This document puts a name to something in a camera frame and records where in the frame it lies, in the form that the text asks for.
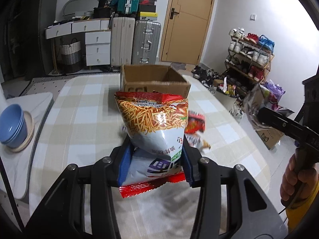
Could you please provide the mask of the right hand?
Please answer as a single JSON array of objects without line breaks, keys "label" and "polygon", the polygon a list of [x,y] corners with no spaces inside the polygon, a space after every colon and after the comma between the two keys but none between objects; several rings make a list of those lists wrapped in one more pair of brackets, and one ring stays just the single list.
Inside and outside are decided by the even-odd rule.
[{"label": "right hand", "polygon": [[317,164],[314,164],[311,168],[304,169],[295,172],[296,157],[299,156],[303,150],[296,149],[294,155],[289,159],[289,163],[282,177],[282,183],[280,186],[280,196],[282,203],[289,201],[294,195],[296,184],[300,181],[303,183],[303,188],[299,194],[299,200],[307,199],[312,192],[314,192],[318,183]]}]

